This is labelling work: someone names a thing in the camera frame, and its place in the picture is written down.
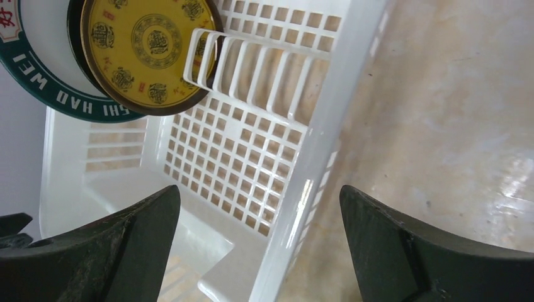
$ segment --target white plastic dish rack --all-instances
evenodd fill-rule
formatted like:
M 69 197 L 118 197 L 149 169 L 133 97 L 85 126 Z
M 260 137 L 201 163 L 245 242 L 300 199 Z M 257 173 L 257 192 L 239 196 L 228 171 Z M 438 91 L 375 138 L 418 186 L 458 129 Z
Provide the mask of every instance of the white plastic dish rack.
M 256 1 L 220 0 L 225 33 L 194 32 L 189 58 L 200 39 L 204 58 L 225 40 L 213 89 L 207 59 L 188 60 L 184 78 L 200 64 L 195 84 L 210 93 L 187 112 L 105 125 L 48 111 L 44 238 L 177 184 L 182 210 L 159 301 L 276 300 L 394 4 Z

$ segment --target gray wall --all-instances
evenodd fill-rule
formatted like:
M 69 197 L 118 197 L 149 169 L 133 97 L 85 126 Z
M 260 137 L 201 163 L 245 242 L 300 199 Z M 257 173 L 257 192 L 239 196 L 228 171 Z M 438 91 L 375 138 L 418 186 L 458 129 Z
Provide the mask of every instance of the gray wall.
M 33 221 L 23 230 L 39 231 L 46 106 L 27 93 L 0 66 L 0 215 L 25 212 Z

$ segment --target countertop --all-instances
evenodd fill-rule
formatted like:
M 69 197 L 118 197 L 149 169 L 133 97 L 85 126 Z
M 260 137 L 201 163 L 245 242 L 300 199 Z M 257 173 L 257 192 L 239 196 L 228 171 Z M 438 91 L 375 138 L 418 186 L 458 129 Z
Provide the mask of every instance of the countertop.
M 280 301 L 361 299 L 343 184 L 457 235 L 534 252 L 533 15 L 528 0 L 397 1 Z

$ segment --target yellow plate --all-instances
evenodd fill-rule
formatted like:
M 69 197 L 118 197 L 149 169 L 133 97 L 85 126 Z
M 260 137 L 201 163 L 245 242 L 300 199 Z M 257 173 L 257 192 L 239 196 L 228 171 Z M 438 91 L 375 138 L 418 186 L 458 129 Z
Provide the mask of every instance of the yellow plate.
M 115 101 L 147 115 L 173 115 L 207 94 L 182 78 L 191 34 L 199 27 L 222 31 L 211 0 L 86 0 L 80 34 L 91 72 Z M 202 59 L 204 46 L 201 40 L 195 60 Z M 208 78 L 217 59 L 213 53 Z

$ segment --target marble countertop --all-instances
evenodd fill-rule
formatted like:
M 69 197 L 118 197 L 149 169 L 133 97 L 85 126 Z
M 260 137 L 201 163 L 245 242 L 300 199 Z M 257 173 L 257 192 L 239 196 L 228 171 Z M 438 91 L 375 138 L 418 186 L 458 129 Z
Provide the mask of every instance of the marble countertop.
M 361 299 L 343 184 L 449 232 L 534 252 L 533 14 L 529 0 L 398 0 L 280 301 Z

